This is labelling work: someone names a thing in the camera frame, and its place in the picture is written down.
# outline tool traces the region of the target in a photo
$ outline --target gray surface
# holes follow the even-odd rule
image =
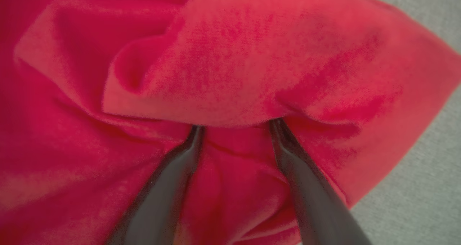
[[[461,0],[383,0],[461,52]],[[374,245],[461,245],[461,88],[352,210]]]

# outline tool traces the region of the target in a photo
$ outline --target gray tablecloth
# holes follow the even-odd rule
[[[461,0],[383,0],[461,52]],[[461,88],[352,210],[374,245],[461,245]]]

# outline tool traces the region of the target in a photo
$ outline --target gray fabric surface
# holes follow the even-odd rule
[[[461,52],[461,0],[383,0]],[[374,245],[461,245],[461,88],[353,210]]]

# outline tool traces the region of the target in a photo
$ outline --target red fabric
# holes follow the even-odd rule
[[[103,244],[162,156],[207,125],[180,240],[300,240],[265,121],[350,207],[461,79],[376,0],[1,0],[0,244]]]

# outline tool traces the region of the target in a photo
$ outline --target folded cloth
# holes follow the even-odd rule
[[[458,54],[377,0],[1,5],[0,244],[104,244],[191,124],[207,132],[177,243],[295,244],[267,120],[351,207],[461,80]]]

